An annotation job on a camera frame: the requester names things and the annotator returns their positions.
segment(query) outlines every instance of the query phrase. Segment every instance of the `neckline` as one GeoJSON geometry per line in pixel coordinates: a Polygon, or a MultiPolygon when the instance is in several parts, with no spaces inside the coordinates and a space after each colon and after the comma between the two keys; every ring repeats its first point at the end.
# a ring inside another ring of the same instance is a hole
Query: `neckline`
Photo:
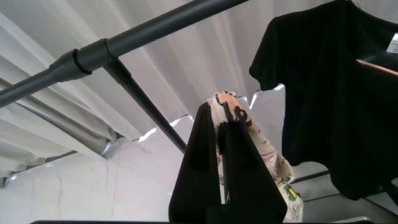
{"type": "Polygon", "coordinates": [[[355,70],[360,73],[369,73],[370,71],[364,65],[359,63],[354,55],[348,50],[346,43],[346,25],[347,25],[347,14],[352,12],[359,16],[361,19],[371,22],[373,24],[377,24],[379,27],[383,27],[384,29],[391,30],[392,32],[398,32],[398,24],[385,21],[378,17],[372,16],[367,12],[362,11],[358,8],[352,1],[343,1],[342,13],[337,13],[340,19],[337,23],[337,40],[338,40],[338,48],[341,52],[341,55],[344,57],[345,61],[350,64],[355,70]]]}

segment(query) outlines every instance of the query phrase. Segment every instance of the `white tag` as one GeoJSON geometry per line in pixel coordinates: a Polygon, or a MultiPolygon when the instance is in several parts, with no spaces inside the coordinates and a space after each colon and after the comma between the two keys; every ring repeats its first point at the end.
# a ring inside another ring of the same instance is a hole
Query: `white tag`
{"type": "Polygon", "coordinates": [[[392,37],[391,43],[388,45],[387,52],[398,54],[398,33],[392,37]]]}

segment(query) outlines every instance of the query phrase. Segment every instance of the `crumpled cloth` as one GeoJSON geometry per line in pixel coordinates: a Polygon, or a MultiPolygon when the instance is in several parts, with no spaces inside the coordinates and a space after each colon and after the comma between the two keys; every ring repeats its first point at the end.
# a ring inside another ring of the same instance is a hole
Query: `crumpled cloth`
{"type": "MultiPolygon", "coordinates": [[[[290,186],[294,180],[293,169],[289,162],[276,150],[270,140],[261,133],[251,115],[238,101],[236,94],[232,91],[215,93],[212,98],[207,99],[211,107],[211,118],[213,120],[216,136],[221,123],[231,121],[243,121],[248,133],[257,147],[268,171],[270,172],[280,194],[287,204],[287,212],[284,222],[302,222],[303,200],[290,186]]],[[[218,170],[220,183],[223,184],[222,157],[218,154],[219,147],[216,141],[218,170]]]]}

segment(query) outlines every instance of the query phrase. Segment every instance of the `printed fabric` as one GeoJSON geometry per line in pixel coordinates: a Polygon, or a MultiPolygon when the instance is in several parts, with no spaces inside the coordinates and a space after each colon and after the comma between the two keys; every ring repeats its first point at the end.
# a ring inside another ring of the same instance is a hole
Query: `printed fabric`
{"type": "MultiPolygon", "coordinates": [[[[214,123],[216,136],[221,123],[232,121],[243,121],[248,133],[257,147],[266,167],[268,168],[276,186],[287,204],[287,212],[284,222],[302,222],[303,200],[290,186],[294,180],[294,173],[289,162],[278,153],[270,140],[263,135],[254,122],[251,115],[243,108],[238,101],[236,94],[232,91],[216,93],[207,100],[211,107],[211,118],[214,123]]],[[[223,184],[222,157],[217,154],[220,183],[223,184]]]]}

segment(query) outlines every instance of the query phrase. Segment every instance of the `orange hanger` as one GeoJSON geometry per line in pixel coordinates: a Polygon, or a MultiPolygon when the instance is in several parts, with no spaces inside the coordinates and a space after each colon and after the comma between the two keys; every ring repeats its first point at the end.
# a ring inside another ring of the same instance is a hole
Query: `orange hanger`
{"type": "Polygon", "coordinates": [[[379,70],[382,70],[382,71],[385,71],[385,72],[388,72],[388,73],[390,73],[390,74],[393,74],[393,75],[397,75],[397,76],[398,76],[398,72],[393,71],[393,70],[391,70],[391,69],[384,68],[384,67],[382,67],[382,66],[380,66],[380,65],[375,65],[375,64],[372,64],[372,63],[369,63],[369,62],[365,62],[365,61],[362,61],[362,60],[360,60],[360,59],[356,59],[356,60],[357,60],[359,63],[363,64],[363,65],[367,65],[367,66],[370,66],[370,67],[373,67],[373,68],[376,68],[376,69],[379,69],[379,70]]]}

